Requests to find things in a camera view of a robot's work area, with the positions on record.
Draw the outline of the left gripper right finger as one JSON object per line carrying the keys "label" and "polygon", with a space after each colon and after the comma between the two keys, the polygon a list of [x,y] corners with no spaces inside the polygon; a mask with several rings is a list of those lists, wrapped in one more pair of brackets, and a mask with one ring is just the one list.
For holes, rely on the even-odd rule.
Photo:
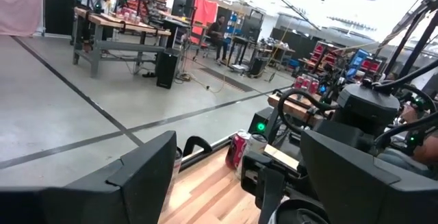
{"label": "left gripper right finger", "polygon": [[437,182],[317,132],[300,151],[331,223],[437,224]]}

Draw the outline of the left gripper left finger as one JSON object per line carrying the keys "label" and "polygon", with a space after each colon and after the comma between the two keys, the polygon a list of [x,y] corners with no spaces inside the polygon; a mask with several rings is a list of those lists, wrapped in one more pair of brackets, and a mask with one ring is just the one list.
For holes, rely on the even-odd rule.
{"label": "left gripper left finger", "polygon": [[167,131],[64,187],[1,188],[1,222],[157,223],[177,152]]}

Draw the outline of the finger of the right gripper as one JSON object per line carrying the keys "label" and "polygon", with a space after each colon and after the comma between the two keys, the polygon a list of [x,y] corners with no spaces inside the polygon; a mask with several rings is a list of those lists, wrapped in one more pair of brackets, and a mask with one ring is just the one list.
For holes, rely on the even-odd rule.
{"label": "finger of the right gripper", "polygon": [[284,175],[274,169],[261,170],[263,204],[260,217],[270,217],[283,198]]}

